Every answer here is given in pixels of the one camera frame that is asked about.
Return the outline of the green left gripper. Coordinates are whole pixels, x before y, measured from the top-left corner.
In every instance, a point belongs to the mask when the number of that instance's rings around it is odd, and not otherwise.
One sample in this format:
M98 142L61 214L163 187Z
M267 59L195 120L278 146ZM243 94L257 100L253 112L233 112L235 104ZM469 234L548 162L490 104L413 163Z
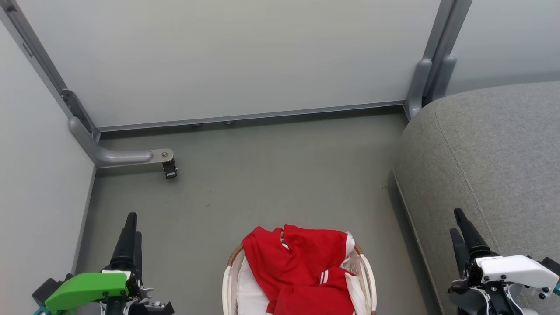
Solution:
M90 303L101 315L173 315L172 303L152 301L142 282L142 234L137 232L137 214L128 213L110 259L111 268L99 273L68 274L64 282L46 281L45 315L74 315Z

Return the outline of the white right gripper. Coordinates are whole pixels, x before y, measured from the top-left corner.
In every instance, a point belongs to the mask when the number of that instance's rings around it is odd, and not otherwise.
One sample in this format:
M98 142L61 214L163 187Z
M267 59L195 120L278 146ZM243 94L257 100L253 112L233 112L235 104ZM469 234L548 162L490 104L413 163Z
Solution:
M454 209L454 216L462 232L450 229L460 279L452 281L448 293L459 315L536 315L517 303L521 293L542 300L559 295L558 263L549 257L498 256L462 209Z

